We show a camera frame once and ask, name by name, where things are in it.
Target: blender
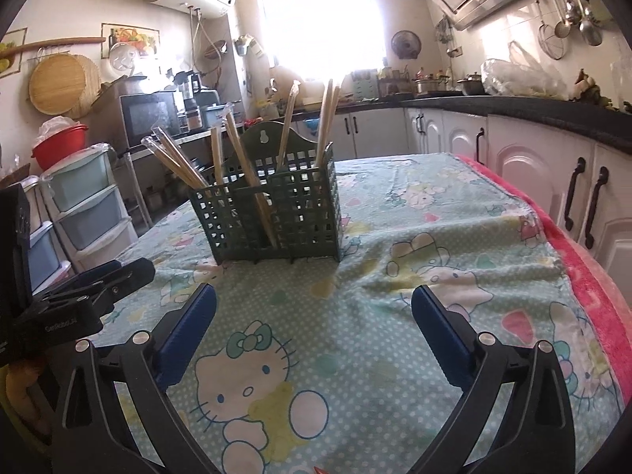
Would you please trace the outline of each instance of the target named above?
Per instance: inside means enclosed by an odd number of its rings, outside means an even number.
[[[194,71],[181,71],[173,78],[174,84],[184,99],[186,124],[190,132],[203,131],[200,107],[195,101],[195,94],[201,91],[200,75]]]

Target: hanging ladle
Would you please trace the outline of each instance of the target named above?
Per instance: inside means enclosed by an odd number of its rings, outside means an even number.
[[[579,23],[579,32],[584,38],[584,41],[589,46],[599,46],[604,42],[604,35],[601,30],[595,25],[595,18],[592,15],[590,7],[584,5],[581,0],[577,0],[579,11],[581,12],[581,22]]]
[[[576,25],[581,22],[581,10],[575,0],[566,0],[566,20],[571,25]]]
[[[553,0],[553,2],[555,3],[555,8],[559,15],[559,22],[555,25],[555,35],[560,39],[564,39],[571,33],[571,24],[568,22],[566,16],[562,14],[562,9],[557,0]]]

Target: white cabinet door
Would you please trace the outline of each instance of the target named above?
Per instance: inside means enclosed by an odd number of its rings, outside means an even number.
[[[427,153],[426,135],[421,128],[421,109],[406,109],[405,112],[410,153]]]
[[[487,118],[487,135],[492,171],[531,196],[577,240],[590,193],[594,142],[571,132],[496,115]],[[586,168],[577,169],[583,163]],[[570,198],[572,178],[576,183]]]
[[[443,141],[443,110],[423,109],[423,134],[425,134],[426,153],[441,153],[444,150]]]
[[[597,145],[590,203],[579,243],[632,307],[632,156]]]
[[[483,165],[487,164],[486,117],[467,113],[444,112],[443,129],[448,153],[462,154],[481,162]]]
[[[329,140],[334,143],[334,160],[356,158],[352,122],[349,114],[334,115],[331,129],[329,130]]]
[[[403,109],[377,109],[351,115],[358,158],[408,153]]]

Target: silver screw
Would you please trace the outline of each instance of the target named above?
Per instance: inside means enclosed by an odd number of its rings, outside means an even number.
[[[134,337],[132,337],[132,342],[138,345],[144,344],[148,340],[149,333],[147,333],[146,331],[139,331],[137,334],[134,335]]]
[[[538,349],[541,350],[543,353],[550,353],[551,351],[553,351],[553,346],[551,346],[550,342],[542,340],[538,342]]]
[[[83,353],[83,351],[85,351],[86,349],[88,349],[90,347],[90,341],[89,340],[79,340],[79,342],[77,342],[77,344],[75,344],[75,351],[77,351],[77,353]]]
[[[496,337],[491,333],[481,333],[478,336],[478,340],[480,340],[481,344],[485,344],[486,346],[493,346],[496,343]]]

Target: wall socket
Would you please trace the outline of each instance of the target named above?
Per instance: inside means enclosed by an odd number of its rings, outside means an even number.
[[[463,55],[463,47],[456,47],[453,50],[448,49],[446,52],[450,58],[456,58],[457,56]]]

